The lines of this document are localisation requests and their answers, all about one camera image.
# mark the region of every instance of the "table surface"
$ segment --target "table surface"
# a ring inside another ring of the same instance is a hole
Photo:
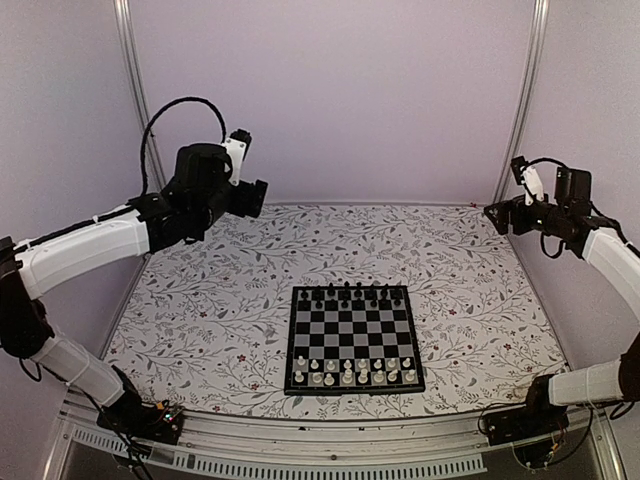
[[[424,393],[283,394],[295,285],[409,289]],[[147,399],[270,418],[420,417],[521,401],[565,368],[511,246],[473,207],[267,206],[154,255],[106,361]]]

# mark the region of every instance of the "black cable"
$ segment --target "black cable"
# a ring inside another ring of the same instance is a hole
[[[120,441],[124,443],[124,445],[127,447],[127,456],[129,457],[129,461],[135,464],[131,468],[131,473],[133,473],[138,480],[153,480],[151,473],[149,473],[149,470],[147,469],[146,465],[140,459],[140,452],[143,452],[143,447],[138,442],[133,440],[129,435],[127,435],[125,438],[125,436],[122,435],[117,430],[117,428],[113,425],[113,423],[111,423],[111,420],[109,420],[109,417],[105,415],[103,408],[98,404],[98,402],[96,402],[95,399],[91,395],[89,395],[87,392],[82,392],[82,393],[84,393],[84,395],[89,399],[89,401],[93,404],[95,409],[98,410],[100,414],[102,414],[102,417],[107,421],[111,430],[113,430],[113,432],[118,436]],[[142,476],[140,476],[140,474],[136,471],[136,468],[140,468],[144,472],[147,478],[146,479],[142,478]]]
[[[544,233],[540,232],[540,248],[542,249],[542,253],[544,253],[547,257],[555,260],[556,258],[559,258],[560,255],[562,255],[562,252],[564,251],[564,246],[565,246],[565,241],[564,240],[560,240],[560,242],[558,243],[558,251],[556,253],[554,253],[553,255],[549,255],[549,253],[547,253],[547,247],[544,243],[544,239],[547,235],[545,235]]]
[[[27,377],[29,377],[31,380],[33,380],[34,382],[41,382],[42,381],[42,370],[40,370],[40,364],[36,363],[36,375],[34,375],[33,373],[31,373],[29,370],[27,370],[27,367],[24,364],[24,360],[21,358],[20,359],[20,367],[22,367],[22,371],[27,375]]]
[[[149,123],[147,123],[147,126],[144,128],[144,133],[142,134],[142,143],[140,145],[140,173],[142,173],[141,196],[146,195],[147,190],[149,189],[149,177],[147,176],[147,165],[146,165],[145,156],[147,151],[147,141],[149,139],[149,135],[151,135],[151,127],[153,127],[153,124],[156,123],[158,118],[160,118],[160,116],[164,112],[169,110],[171,107],[174,107],[180,103],[186,103],[186,102],[204,103],[207,107],[209,107],[213,111],[213,113],[215,113],[216,117],[218,118],[218,122],[220,123],[220,130],[222,130],[222,141],[224,142],[224,139],[227,137],[227,127],[224,123],[224,119],[222,118],[222,114],[220,113],[220,110],[218,110],[218,107],[216,107],[213,103],[211,103],[206,98],[181,97],[181,98],[176,98],[175,100],[172,100],[171,102],[167,103],[164,107],[158,110],[153,117],[151,117],[151,120],[149,120]]]
[[[591,433],[591,425],[593,424],[593,409],[590,408],[589,409],[590,415],[589,415],[589,424],[587,425],[586,430],[584,431],[584,435],[582,436],[582,438],[580,439],[580,441],[578,442],[578,444],[573,448],[573,450],[571,450],[567,455],[565,455],[564,457],[562,457],[559,460],[556,460],[555,462],[551,462],[547,464],[547,467],[552,467],[554,465],[558,465],[559,463],[564,462],[565,460],[569,459],[570,457],[572,457],[582,446],[582,444],[587,440],[587,438],[589,437],[589,434]]]
[[[624,417],[627,413],[629,413],[636,402],[631,402],[628,405],[624,402],[620,402],[609,415],[609,420],[618,420],[619,418]]]
[[[529,162],[527,167],[537,165],[538,163],[553,163],[554,165],[558,165],[559,167],[568,168],[567,165],[562,163],[560,160],[556,160],[555,158],[547,158],[547,157],[537,158],[536,160]]]

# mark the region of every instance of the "chessboard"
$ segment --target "chessboard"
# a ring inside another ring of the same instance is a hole
[[[286,395],[425,390],[405,286],[294,287]]]

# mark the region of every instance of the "robotic arm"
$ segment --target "robotic arm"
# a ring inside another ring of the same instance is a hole
[[[129,200],[101,216],[17,245],[0,240],[0,342],[6,353],[31,359],[101,407],[98,424],[122,434],[176,443],[181,408],[143,404],[125,374],[109,367],[46,320],[38,300],[57,285],[116,260],[155,253],[181,240],[204,239],[224,213],[258,217],[267,184],[240,181],[251,144],[243,130],[222,144],[178,151],[175,175],[160,193]]]
[[[555,205],[544,194],[535,171],[534,165],[543,162],[558,165]],[[546,158],[529,163],[518,157],[512,160],[511,168],[526,193],[484,209],[498,233],[507,234],[509,226],[515,235],[537,230],[545,253],[544,238],[559,238],[558,253],[547,255],[557,258],[566,248],[596,268],[629,304],[640,323],[640,252],[627,241],[616,220],[601,215],[593,206],[591,174]],[[568,405],[638,400],[640,335],[618,360],[536,378],[525,407],[487,415],[487,431],[495,443],[514,441],[557,428],[558,418],[564,416]]]

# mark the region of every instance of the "white chess piece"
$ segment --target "white chess piece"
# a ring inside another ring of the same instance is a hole
[[[358,377],[358,382],[360,383],[367,383],[367,374],[368,374],[368,370],[366,368],[363,368],[362,370],[360,370],[360,376]]]

